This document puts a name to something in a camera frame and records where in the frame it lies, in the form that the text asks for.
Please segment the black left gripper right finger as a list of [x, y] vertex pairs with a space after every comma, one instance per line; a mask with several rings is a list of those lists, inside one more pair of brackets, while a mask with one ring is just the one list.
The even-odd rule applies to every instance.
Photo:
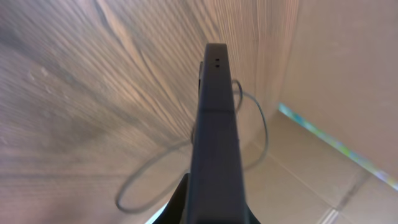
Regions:
[[252, 213], [249, 205], [246, 203], [246, 224], [261, 224], [256, 216]]

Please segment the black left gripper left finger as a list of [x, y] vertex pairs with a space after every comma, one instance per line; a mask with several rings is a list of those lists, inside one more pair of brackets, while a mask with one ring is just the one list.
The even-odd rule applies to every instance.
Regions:
[[189, 173], [184, 174], [169, 202], [153, 224], [182, 224], [185, 222], [185, 203], [187, 201], [189, 177]]

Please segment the blue Galaxy smartphone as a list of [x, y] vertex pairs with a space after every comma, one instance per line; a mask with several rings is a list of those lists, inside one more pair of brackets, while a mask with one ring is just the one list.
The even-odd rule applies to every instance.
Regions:
[[187, 223], [248, 223], [226, 44], [207, 44], [187, 193]]

